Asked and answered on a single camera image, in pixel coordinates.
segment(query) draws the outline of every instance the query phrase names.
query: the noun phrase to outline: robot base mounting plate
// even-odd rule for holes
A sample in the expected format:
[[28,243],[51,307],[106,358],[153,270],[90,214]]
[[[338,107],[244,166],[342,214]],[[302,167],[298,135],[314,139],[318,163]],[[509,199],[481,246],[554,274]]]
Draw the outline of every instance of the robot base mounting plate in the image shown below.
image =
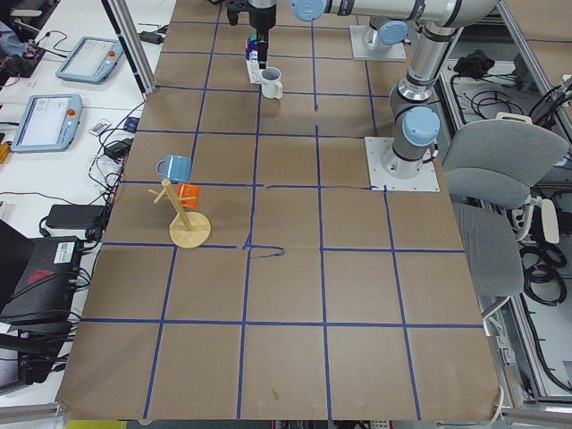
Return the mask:
[[439,183],[437,182],[433,163],[423,164],[418,175],[412,179],[400,179],[385,171],[382,167],[382,155],[388,147],[391,147],[393,140],[390,138],[366,137],[369,182],[374,187],[374,190],[439,192]]
[[351,39],[351,49],[354,53],[355,60],[365,61],[391,61],[391,62],[405,62],[407,57],[405,55],[405,47],[402,43],[397,45],[388,46],[383,49],[368,49],[364,46],[364,35],[368,27],[363,25],[350,25],[349,36]]

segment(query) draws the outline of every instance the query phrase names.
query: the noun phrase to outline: yellow device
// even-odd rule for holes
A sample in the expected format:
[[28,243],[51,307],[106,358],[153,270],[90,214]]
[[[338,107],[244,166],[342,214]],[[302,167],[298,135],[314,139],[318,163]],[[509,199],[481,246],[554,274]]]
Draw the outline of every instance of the yellow device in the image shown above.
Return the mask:
[[6,158],[8,157],[8,154],[12,152],[12,150],[10,150],[10,143],[12,142],[5,141],[0,145],[0,164],[3,164]]

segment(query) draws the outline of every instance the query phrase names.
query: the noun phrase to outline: mug handle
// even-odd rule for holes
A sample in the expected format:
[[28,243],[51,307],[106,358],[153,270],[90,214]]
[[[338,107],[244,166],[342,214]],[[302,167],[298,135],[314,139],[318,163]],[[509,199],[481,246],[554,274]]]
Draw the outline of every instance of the mug handle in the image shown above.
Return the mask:
[[164,169],[161,171],[161,165],[164,167],[164,159],[157,163],[157,174],[163,175]]
[[276,96],[275,98],[281,99],[282,98],[282,82],[275,82],[276,85]]

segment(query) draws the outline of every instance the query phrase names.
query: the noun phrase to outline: blue mug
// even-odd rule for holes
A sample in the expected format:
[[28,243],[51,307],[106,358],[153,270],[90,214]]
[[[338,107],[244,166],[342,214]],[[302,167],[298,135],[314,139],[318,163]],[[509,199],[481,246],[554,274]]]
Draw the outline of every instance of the blue mug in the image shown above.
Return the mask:
[[174,184],[180,181],[189,183],[191,165],[191,159],[186,156],[167,155],[157,163],[157,174],[163,179],[169,179]]

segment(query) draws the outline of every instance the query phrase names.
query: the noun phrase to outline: white desk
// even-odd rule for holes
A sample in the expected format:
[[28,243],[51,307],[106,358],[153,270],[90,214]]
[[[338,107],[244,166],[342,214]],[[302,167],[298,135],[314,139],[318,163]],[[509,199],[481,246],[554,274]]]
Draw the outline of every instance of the white desk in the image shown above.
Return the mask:
[[[18,122],[24,107],[24,105],[18,104],[4,105],[0,110],[0,121]],[[86,204],[90,202],[102,190],[88,177],[89,165],[99,149],[97,137],[89,134],[88,129],[101,118],[106,118],[116,124],[128,113],[129,110],[84,108],[75,140],[67,150],[53,153],[10,154],[6,163],[0,165],[0,191],[38,191],[49,196],[66,198],[73,203]],[[16,128],[2,125],[0,130],[6,132],[7,139],[11,139]],[[113,139],[132,136],[133,134],[126,131],[117,131],[114,133]],[[108,164],[102,162],[101,165],[106,172],[114,171],[117,168],[111,162]],[[4,220],[27,237],[39,237],[39,220],[47,215],[52,204],[62,203],[35,195],[0,195],[0,199],[11,204]],[[53,235],[70,235],[70,233],[66,230],[53,231]],[[84,257],[81,266],[91,271],[95,256],[96,254],[93,252],[93,254]],[[86,290],[76,292],[72,303],[73,311],[81,312],[86,296]],[[63,350],[69,350],[70,347],[71,344],[68,343],[64,345]],[[54,402],[62,377],[63,372],[50,374],[43,383],[33,384],[0,396],[0,407]],[[38,422],[32,422],[31,425],[30,427],[38,427]]]
[[[128,0],[133,21],[164,25],[171,20],[175,0]],[[136,25],[138,31],[156,29],[147,25]],[[68,38],[58,47],[70,50],[84,36],[99,38],[116,38],[114,30],[105,14],[100,0],[62,0],[54,13],[39,33],[40,40],[50,30],[60,30]],[[54,33],[44,39],[41,46],[50,49],[62,36]],[[143,43],[147,59],[154,70],[162,45]],[[13,86],[0,91],[0,103],[28,102],[30,96],[36,94],[80,94],[84,106],[108,109],[131,109],[143,101],[143,96],[133,78],[125,55],[120,59],[115,70],[99,85],[71,82],[55,77],[55,72],[63,58],[46,53],[30,78],[21,78]],[[7,85],[14,83],[10,79]]]

